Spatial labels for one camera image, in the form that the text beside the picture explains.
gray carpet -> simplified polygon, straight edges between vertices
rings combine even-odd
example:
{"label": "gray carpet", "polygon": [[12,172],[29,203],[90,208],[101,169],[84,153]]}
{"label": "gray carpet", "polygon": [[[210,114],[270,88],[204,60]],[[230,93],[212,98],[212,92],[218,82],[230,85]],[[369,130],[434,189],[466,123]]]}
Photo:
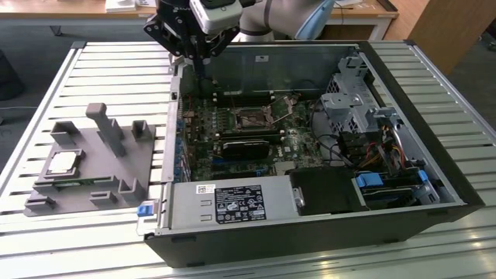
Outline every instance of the gray carpet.
{"label": "gray carpet", "polygon": [[[73,41],[150,41],[141,26],[64,26],[54,37],[48,26],[0,26],[0,49],[25,85],[25,92],[0,108],[37,106]],[[0,171],[22,136],[34,109],[0,110]]]}
{"label": "gray carpet", "polygon": [[[150,41],[141,26],[64,26],[54,37],[48,27],[0,26],[0,49],[25,83],[25,92],[0,108],[37,106],[73,41]],[[476,44],[449,79],[496,127],[496,52]],[[0,171],[28,125],[33,109],[0,110]]]}

power supply label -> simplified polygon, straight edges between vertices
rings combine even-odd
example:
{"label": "power supply label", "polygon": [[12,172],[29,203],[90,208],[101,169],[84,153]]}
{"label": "power supply label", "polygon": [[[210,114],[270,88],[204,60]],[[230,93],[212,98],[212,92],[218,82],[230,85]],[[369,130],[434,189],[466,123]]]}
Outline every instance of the power supply label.
{"label": "power supply label", "polygon": [[216,188],[216,221],[230,224],[265,220],[261,186]]}

open computer chassis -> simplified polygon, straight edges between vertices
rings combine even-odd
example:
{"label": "open computer chassis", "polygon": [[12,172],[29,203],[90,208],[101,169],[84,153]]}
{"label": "open computer chassis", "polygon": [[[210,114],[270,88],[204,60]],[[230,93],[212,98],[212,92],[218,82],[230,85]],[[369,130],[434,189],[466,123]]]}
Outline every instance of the open computer chassis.
{"label": "open computer chassis", "polygon": [[368,42],[234,44],[206,69],[198,91],[173,66],[169,266],[404,241],[484,206]]}

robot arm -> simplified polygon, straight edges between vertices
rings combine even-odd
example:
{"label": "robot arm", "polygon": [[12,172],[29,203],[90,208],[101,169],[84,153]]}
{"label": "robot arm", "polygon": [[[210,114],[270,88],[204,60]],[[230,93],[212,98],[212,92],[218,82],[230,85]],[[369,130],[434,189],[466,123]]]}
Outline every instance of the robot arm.
{"label": "robot arm", "polygon": [[240,32],[242,7],[257,0],[158,0],[144,30],[174,55],[184,56],[204,78],[204,64]]}
{"label": "robot arm", "polygon": [[248,41],[262,41],[272,31],[296,40],[314,40],[325,26],[334,0],[262,0],[244,9],[240,28]]}
{"label": "robot arm", "polygon": [[144,30],[174,55],[184,56],[198,78],[204,65],[240,32],[278,31],[300,40],[317,37],[334,0],[158,0]]}

blue latch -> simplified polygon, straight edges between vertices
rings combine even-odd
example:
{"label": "blue latch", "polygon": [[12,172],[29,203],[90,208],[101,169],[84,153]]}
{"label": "blue latch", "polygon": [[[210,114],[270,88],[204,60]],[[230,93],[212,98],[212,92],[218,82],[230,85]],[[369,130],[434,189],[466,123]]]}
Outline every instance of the blue latch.
{"label": "blue latch", "polygon": [[373,187],[373,186],[382,186],[384,182],[380,178],[378,173],[361,173],[356,178],[356,183],[358,187]]}
{"label": "blue latch", "polygon": [[153,205],[140,205],[136,214],[138,217],[153,216]]}
{"label": "blue latch", "polygon": [[420,179],[421,179],[421,182],[428,182],[428,176],[426,176],[426,173],[425,171],[420,170],[418,171],[418,176],[420,176]]}

